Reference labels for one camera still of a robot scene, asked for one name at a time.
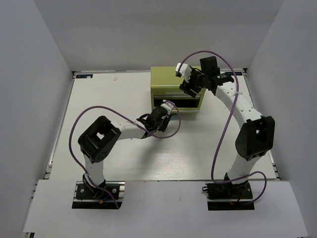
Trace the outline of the green metal drawer box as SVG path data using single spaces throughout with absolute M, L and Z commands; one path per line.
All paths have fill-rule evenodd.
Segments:
M 154 66 L 151 68 L 151 106 L 154 109 L 163 100 L 171 101 L 182 114 L 195 114 L 200 111 L 205 89 L 193 98 L 179 89 L 183 79 L 175 76 L 172 66 Z

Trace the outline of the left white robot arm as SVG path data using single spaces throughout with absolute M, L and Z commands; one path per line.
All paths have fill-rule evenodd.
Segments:
M 133 122 L 113 122 L 105 116 L 100 116 L 84 131 L 78 139 L 78 144 L 85 159 L 85 179 L 89 183 L 89 194 L 94 198 L 104 194 L 103 160 L 110 154 L 115 143 L 124 139 L 145 139 L 156 131 L 164 132 L 170 121 L 172 109 L 173 105 L 170 102 L 164 102 L 155 107 L 146 119 L 139 118 L 138 122 L 144 125 L 145 130 Z

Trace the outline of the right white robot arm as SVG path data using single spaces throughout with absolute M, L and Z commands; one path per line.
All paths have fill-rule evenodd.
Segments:
M 200 69 L 178 63 L 177 77 L 184 80 L 180 89 L 191 97 L 196 97 L 202 89 L 211 91 L 230 110 L 240 131 L 235 140 L 236 159 L 225 175 L 224 193 L 231 198 L 241 193 L 243 184 L 255 163 L 272 147 L 275 121 L 271 116 L 263 116 L 239 93 L 237 80 L 228 73 L 221 73 L 216 57 L 200 59 Z

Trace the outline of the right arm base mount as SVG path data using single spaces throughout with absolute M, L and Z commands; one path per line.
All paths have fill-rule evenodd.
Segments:
M 209 211 L 254 210 L 253 194 L 248 181 L 242 184 L 206 183 L 202 192 L 207 195 Z

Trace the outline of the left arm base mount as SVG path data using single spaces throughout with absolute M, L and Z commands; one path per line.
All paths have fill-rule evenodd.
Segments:
M 78 181 L 73 196 L 72 209 L 116 210 L 120 208 L 124 198 L 125 182 L 106 181 L 103 186 L 112 194 L 117 206 L 107 192 L 94 188 L 95 193 L 93 193 L 83 181 Z

